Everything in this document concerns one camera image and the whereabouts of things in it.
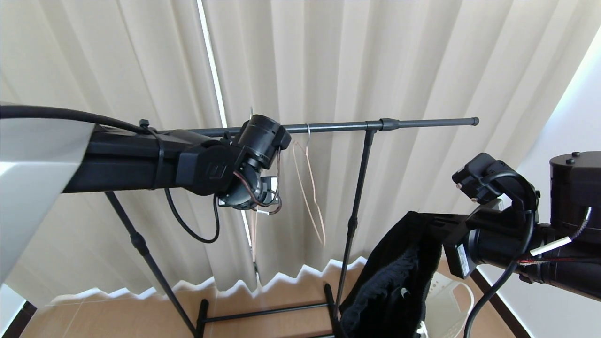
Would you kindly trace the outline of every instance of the white plastic basket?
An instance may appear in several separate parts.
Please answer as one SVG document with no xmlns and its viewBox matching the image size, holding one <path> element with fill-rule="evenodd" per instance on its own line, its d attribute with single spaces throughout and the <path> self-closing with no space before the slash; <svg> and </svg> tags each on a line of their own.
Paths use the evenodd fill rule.
<svg viewBox="0 0 601 338">
<path fill-rule="evenodd" d="M 459 286 L 465 287 L 469 292 L 469 308 L 462 312 L 453 294 Z M 426 298 L 426 333 L 422 337 L 428 338 L 455 338 L 461 332 L 468 318 L 469 312 L 474 307 L 474 294 L 469 286 L 460 281 L 454 281 L 436 272 L 430 284 Z"/>
</svg>

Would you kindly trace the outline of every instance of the floor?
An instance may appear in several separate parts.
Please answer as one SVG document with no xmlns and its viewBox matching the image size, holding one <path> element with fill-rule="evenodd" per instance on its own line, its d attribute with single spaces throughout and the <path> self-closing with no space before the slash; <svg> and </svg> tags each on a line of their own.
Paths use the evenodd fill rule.
<svg viewBox="0 0 601 338">
<path fill-rule="evenodd" d="M 351 289 L 361 272 L 361 265 L 349 270 L 344 290 Z M 439 272 L 450 277 L 446 264 Z M 283 307 L 323 302 L 323 284 L 330 283 L 334 295 L 340 269 L 328 265 L 323 276 L 301 273 L 296 284 L 281 280 L 267 291 L 251 295 L 244 287 L 217 292 L 214 285 L 202 290 L 179 290 L 177 297 L 191 318 L 198 316 L 203 298 L 209 300 L 209 316 L 232 315 Z M 472 280 L 465 281 L 476 299 L 482 296 Z M 467 294 L 456 295 L 460 306 Z M 301 338 L 330 333 L 325 307 L 278 313 L 254 318 L 207 324 L 204 337 L 287 337 Z M 21 335 L 30 337 L 189 337 L 185 324 L 171 303 L 161 296 L 137 299 L 132 294 L 110 298 L 96 294 L 85 299 L 62 299 L 38 309 Z M 475 321 L 474 337 L 513 337 L 494 308 L 487 304 Z"/>
</svg>

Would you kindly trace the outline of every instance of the black jacket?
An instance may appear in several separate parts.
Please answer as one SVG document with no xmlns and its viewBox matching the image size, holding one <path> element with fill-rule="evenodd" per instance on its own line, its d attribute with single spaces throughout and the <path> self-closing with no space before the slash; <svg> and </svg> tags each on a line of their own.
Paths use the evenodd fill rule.
<svg viewBox="0 0 601 338">
<path fill-rule="evenodd" d="M 426 234 L 431 219 L 408 212 L 371 252 L 340 305 L 346 337 L 418 336 L 442 251 L 441 243 Z"/>
</svg>

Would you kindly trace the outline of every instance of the curtain fold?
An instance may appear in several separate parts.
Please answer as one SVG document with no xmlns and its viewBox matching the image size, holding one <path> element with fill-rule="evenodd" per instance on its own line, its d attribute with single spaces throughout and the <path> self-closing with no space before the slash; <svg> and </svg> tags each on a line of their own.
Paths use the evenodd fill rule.
<svg viewBox="0 0 601 338">
<path fill-rule="evenodd" d="M 210 70 L 196 1 L 0 2 L 0 99 L 60 106 L 158 129 L 229 126 L 251 110 L 282 124 L 480 118 L 477 127 L 400 129 L 374 138 L 352 259 L 367 256 L 408 210 L 469 212 L 453 172 L 479 152 L 512 167 L 532 146 L 601 25 L 601 2 L 203 1 L 221 84 Z M 326 228 L 305 210 L 292 151 L 282 153 L 283 210 L 259 215 L 261 284 L 341 260 L 363 133 L 312 134 Z M 293 135 L 305 145 L 307 135 Z M 309 201 L 307 165 L 297 152 Z M 275 174 L 275 168 L 267 172 Z M 190 227 L 212 237 L 210 197 L 173 189 Z M 190 238 L 162 191 L 118 192 L 171 285 L 215 277 L 257 285 L 238 211 L 220 208 L 216 244 Z M 312 209 L 314 217 L 317 211 Z M 56 202 L 7 280 L 37 306 L 92 287 L 155 286 L 102 193 Z"/>
<path fill-rule="evenodd" d="M 281 123 L 480 118 L 477 127 L 376 134 L 352 259 L 408 210 L 469 212 L 450 177 L 477 153 L 517 167 L 601 22 L 599 2 L 572 0 L 203 4 L 229 124 L 250 107 Z M 307 136 L 293 139 L 304 145 Z M 362 142 L 362 133 L 311 136 L 325 247 L 284 154 L 285 211 L 259 215 L 262 283 L 342 258 Z"/>
</svg>

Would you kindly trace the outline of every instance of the black clothes rack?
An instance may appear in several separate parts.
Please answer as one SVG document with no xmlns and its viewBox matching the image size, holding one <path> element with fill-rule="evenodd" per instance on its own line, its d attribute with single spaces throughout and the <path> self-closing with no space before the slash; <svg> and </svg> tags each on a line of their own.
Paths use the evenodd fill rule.
<svg viewBox="0 0 601 338">
<path fill-rule="evenodd" d="M 209 310 L 209 301 L 202 300 L 200 303 L 200 310 L 196 321 L 196 326 L 192 323 L 190 318 L 187 316 L 182 305 L 175 297 L 173 290 L 171 290 L 165 276 L 154 261 L 150 250 L 146 246 L 144 237 L 136 231 L 131 220 L 127 216 L 127 213 L 123 209 L 121 203 L 112 191 L 105 192 L 107 198 L 111 202 L 112 207 L 115 209 L 117 215 L 127 232 L 130 235 L 133 246 L 138 250 L 140 255 L 144 258 L 148 267 L 159 281 L 159 284 L 167 294 L 169 300 L 173 303 L 173 306 L 182 317 L 183 321 L 188 326 L 188 329 L 192 333 L 194 338 L 202 338 L 204 335 L 204 327 L 206 323 L 217 322 L 217 321 L 228 321 L 232 319 L 248 318 L 254 316 L 270 315 L 273 313 L 290 312 L 305 309 L 314 309 L 316 307 L 327 307 L 330 315 L 330 322 L 332 324 L 332 334 L 313 336 L 312 338 L 318 337 L 341 337 L 340 325 L 338 322 L 338 308 L 340 306 L 342 291 L 344 286 L 344 279 L 346 278 L 346 270 L 349 264 L 350 247 L 355 237 L 355 230 L 358 225 L 358 212 L 359 203 L 361 202 L 361 194 L 363 191 L 363 184 L 365 182 L 365 175 L 367 172 L 367 162 L 370 157 L 371 144 L 376 132 L 378 131 L 391 131 L 399 128 L 419 128 L 419 127 L 438 127 L 438 126 L 475 126 L 479 122 L 477 117 L 472 118 L 448 118 L 440 120 L 412 120 L 412 121 L 400 121 L 392 118 L 381 118 L 377 121 L 363 121 L 363 122 L 347 122 L 347 123 L 315 123 L 315 124 L 290 124 L 284 126 L 291 134 L 304 134 L 304 133 L 316 133 L 316 132 L 341 132 L 341 131 L 365 131 L 365 140 L 363 142 L 363 154 L 361 157 L 361 166 L 359 167 L 359 178 L 357 180 L 357 188 L 355 191 L 355 199 L 353 201 L 353 210 L 351 212 L 348 231 L 346 236 L 346 245 L 344 247 L 344 257 L 342 261 L 342 270 L 340 272 L 340 280 L 338 282 L 338 292 L 336 299 L 332 294 L 332 288 L 329 284 L 325 284 L 323 291 L 325 293 L 326 301 L 323 303 L 309 304 L 302 306 L 283 307 L 279 309 L 263 310 L 249 313 L 241 313 L 237 315 L 219 316 L 219 317 L 207 317 Z M 225 134 L 237 134 L 240 132 L 240 128 L 210 128 L 210 129 L 190 129 L 192 132 L 203 134 L 208 137 L 220 137 Z"/>
</svg>

